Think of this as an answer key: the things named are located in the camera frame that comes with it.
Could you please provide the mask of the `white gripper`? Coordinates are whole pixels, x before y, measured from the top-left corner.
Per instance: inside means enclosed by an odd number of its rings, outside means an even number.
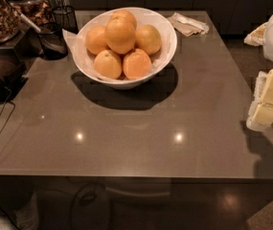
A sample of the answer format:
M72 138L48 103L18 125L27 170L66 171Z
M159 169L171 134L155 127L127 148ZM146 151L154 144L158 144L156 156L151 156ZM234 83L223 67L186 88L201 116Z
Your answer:
M273 14L268 22L246 36L243 42L262 46L264 56L273 62ZM254 100L248 111L246 126L254 131L265 131L273 124L273 69L259 72L254 90Z

